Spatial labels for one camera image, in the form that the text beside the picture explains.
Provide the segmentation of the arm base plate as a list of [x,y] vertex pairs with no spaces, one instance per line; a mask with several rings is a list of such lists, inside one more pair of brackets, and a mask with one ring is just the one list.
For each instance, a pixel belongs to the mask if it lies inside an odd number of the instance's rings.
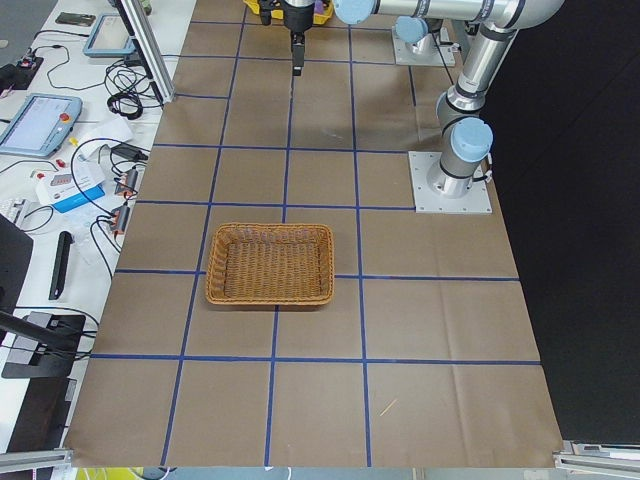
[[447,175],[440,165],[440,152],[408,153],[409,170],[416,213],[488,215],[493,209],[485,179],[476,181],[483,173],[477,167],[466,179]]
[[397,65],[453,67],[456,64],[454,42],[450,40],[446,27],[436,34],[436,41],[427,35],[418,43],[404,42],[393,27],[392,40]]

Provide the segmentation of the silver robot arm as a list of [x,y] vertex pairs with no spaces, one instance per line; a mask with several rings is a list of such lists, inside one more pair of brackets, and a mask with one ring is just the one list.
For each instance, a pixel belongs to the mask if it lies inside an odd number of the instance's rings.
[[465,196],[474,173],[488,157],[493,133],[479,118],[486,93],[501,63],[522,29],[536,27],[556,14],[561,1],[333,1],[335,14],[356,25],[372,15],[395,15],[396,34],[416,43],[431,32],[436,20],[469,21],[479,26],[457,80],[441,94],[436,116],[444,151],[426,176],[431,191],[442,198]]
[[430,33],[431,27],[425,20],[429,1],[392,1],[390,7],[383,8],[382,1],[246,1],[263,25],[272,22],[273,13],[279,11],[284,26],[290,32],[293,55],[305,53],[305,33],[316,23],[316,17],[326,10],[349,25],[364,22],[372,15],[398,15],[396,33],[405,43],[421,41]]

